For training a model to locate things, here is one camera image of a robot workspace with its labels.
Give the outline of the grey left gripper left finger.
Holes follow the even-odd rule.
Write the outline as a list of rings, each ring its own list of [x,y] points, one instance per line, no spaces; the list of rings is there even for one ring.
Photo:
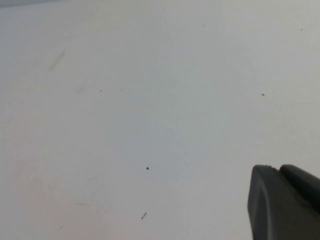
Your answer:
[[[318,240],[320,213],[268,165],[252,168],[247,210],[254,240]]]

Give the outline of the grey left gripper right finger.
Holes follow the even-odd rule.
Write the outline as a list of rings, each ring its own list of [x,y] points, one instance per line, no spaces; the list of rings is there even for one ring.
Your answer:
[[[297,193],[320,213],[320,179],[291,164],[282,165],[279,171]]]

